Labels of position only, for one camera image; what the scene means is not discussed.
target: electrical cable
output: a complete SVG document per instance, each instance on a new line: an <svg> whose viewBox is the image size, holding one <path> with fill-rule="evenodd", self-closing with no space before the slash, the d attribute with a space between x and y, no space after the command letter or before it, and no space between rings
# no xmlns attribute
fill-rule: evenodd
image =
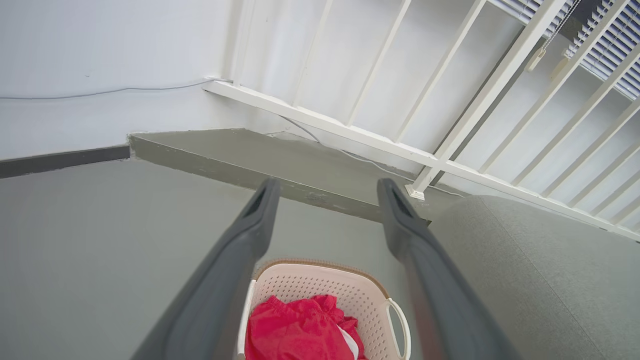
<svg viewBox="0 0 640 360"><path fill-rule="evenodd" d="M298 127L298 128L299 128L299 129L301 129L302 131L306 132L309 136L311 136L311 137L312 137L315 141L317 141L320 145L326 146L325 144L323 144L323 143L320 141L320 139L318 139L315 135L313 135L313 133L311 133L311 131L309 131L309 130L305 129L304 127L302 127L302 126L301 126L300 124L298 124L297 122L295 122L295 121L293 121L293 120L291 120L291 119L289 119L289 118L287 118L287 117L284 117L284 116L282 116L282 115L279 115L279 116L280 116L280 117L282 117L283 119L285 119L286 121L290 122L290 123L291 123L291 124L293 124L294 126ZM372 161L372 160L369 160L369 159L365 159L365 158L361 158L361 157L359 157L359 156L355 156L354 154L351 154L350 152L345 151L345 150L342 150L342 149L339 149L339 151L340 151L340 152L342 152L342 153L344 153L346 156L349 156L350 158L354 158L354 159L356 159L356 160L358 160L358 161L362 161L362 162L364 162L364 163L370 163L370 164L373 164L373 165L375 165L375 167L377 167L378 169L380 169L380 170L382 170L382 171L384 171L384 172L386 172L386 173L388 173L388 174L395 175L395 176L398 176L398 177L402 177L403 179L405 179L405 180L407 180L407 181L411 181L412 183L413 183L413 182L415 182L415 179L410 179L409 177L402 176L401 174L398 174L398 173L393 172L393 171L391 171L391 170L387 170L387 169L385 169L385 168L381 167L381 166L380 166L377 162L375 162L375 161ZM437 187L435 187L435 186L433 186L433 185L429 185L428 187L429 187L429 188L432 188L432 189L436 189L436 190L441 191L441 192L444 192L444 193L448 193L449 195L455 195L455 196L459 196L459 197L464 197L464 196L462 196L462 195L460 195L460 194L458 194L458 193L448 192L447 190L444 190L444 189L441 189L441 188L437 188Z"/></svg>
<svg viewBox="0 0 640 360"><path fill-rule="evenodd" d="M64 96L38 96L38 97L17 97L17 96L0 96L0 100L62 100L62 99L75 99L78 97L88 97L88 96L96 96L96 95L104 95L104 94L112 94L114 92L121 92L121 91L127 91L127 90L135 90L135 91L163 91L163 90L176 90L176 89L182 89L182 88L189 88L192 86L197 86L197 85L202 85L202 84L206 84L206 83L210 83L211 81L222 81L222 82L226 82L226 83L230 83L232 82L231 80L228 79L221 79L221 78L210 78L210 79L206 79L204 81L199 81L196 83L190 83L190 84L186 84L186 85L178 85L178 86L169 86L169 87L163 87L163 88L142 88L142 87L127 87L127 88L118 88L118 89L114 89L114 90L105 90L105 91L101 91L101 92L92 92L92 93L87 93L87 94L78 94L78 95L64 95ZM293 124L294 126L300 128L302 131L304 131L305 133L307 133L309 136L311 136L315 141L317 141L320 145L326 146L325 144L323 144L320 139L318 139L315 135L313 135L313 133L311 133L309 130L305 129L304 127L302 127L301 125L299 125L297 122L284 117L282 115L279 115L280 117L282 117L283 119L285 119L286 121L290 122L291 124ZM409 177L403 176L401 174L395 173L393 171L387 170L383 167L381 167L377 162L375 161L371 161L365 158L361 158L359 156L356 156L354 154L351 154L348 151L345 150L340 150L340 152L344 153L346 156L349 156L350 158L354 158L358 161L362 161L364 163L370 163L373 164L375 167L377 167L378 169L391 174L391 175L395 175L398 177L401 177L407 181L411 181L414 182L415 179L410 179ZM429 185L430 188L434 188L438 191L444 192L444 193L448 193L449 195L455 195L455 196L459 196L459 197L464 197L458 193L452 193L452 192L448 192L447 190L441 189L441 188L437 188L435 186Z"/></svg>
<svg viewBox="0 0 640 360"><path fill-rule="evenodd" d="M220 78L210 78L204 81L199 81L197 83L190 83L186 85L178 85L178 86L169 86L165 88L141 88L141 87L129 87L129 88L118 88L114 90L105 90L101 92L92 92L88 94L79 94L79 95L65 95L65 96L36 96L36 97L19 97L19 96L0 96L0 100L61 100L61 99L75 99L77 97L88 97L95 95L103 95L103 94L111 94L114 92L121 92L126 90L137 90L137 91L163 91L163 90L175 90L182 88L189 88L192 86L202 85L206 83L210 83L211 81L223 81L226 83L230 83L231 80L220 79Z"/></svg>

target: basket handle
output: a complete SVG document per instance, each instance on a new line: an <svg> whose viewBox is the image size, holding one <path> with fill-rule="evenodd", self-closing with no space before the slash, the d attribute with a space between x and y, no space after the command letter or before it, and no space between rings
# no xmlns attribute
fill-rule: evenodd
<svg viewBox="0 0 640 360"><path fill-rule="evenodd" d="M411 357L411 333L409 331L409 323L406 321L406 317L402 312L402 309L398 304L393 301L392 298L388 298L387 302L387 316L389 319L389 326L391 326L391 330L393 331L394 345L396 346L396 352L398 354L398 359L407 360ZM393 307L398 314L398 318L400 318L400 324L402 325L402 333L404 338L404 354L400 354L400 348L398 347L398 341L396 339L396 331L394 330L394 326L391 323L391 314L389 313L389 308Z"/></svg>

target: white plastic basket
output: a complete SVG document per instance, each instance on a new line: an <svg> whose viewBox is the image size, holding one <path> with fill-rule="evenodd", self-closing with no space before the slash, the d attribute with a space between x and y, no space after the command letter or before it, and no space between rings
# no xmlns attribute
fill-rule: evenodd
<svg viewBox="0 0 640 360"><path fill-rule="evenodd" d="M238 334L238 358L244 359L247 321L256 306L272 295L291 302L324 294L337 297L337 306L345 316L358 319L358 334L369 360L409 359L411 335L404 313L375 278L345 266L291 260L268 265L251 281ZM402 355L391 324L390 307L402 324Z"/></svg>

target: gray cushion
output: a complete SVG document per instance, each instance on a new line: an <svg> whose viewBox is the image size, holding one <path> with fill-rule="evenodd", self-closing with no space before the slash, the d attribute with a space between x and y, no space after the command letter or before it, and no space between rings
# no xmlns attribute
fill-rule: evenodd
<svg viewBox="0 0 640 360"><path fill-rule="evenodd" d="M640 359L640 244L492 196L429 227L527 359Z"/></svg>

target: red clothing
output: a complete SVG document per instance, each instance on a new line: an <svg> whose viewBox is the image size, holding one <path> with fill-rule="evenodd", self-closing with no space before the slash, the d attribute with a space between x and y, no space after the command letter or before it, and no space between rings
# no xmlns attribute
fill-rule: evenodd
<svg viewBox="0 0 640 360"><path fill-rule="evenodd" d="M336 301L334 296L318 295L285 304L270 297L249 317L246 360L353 360L336 325L358 344L358 359L366 360L356 331L358 320L345 317Z"/></svg>

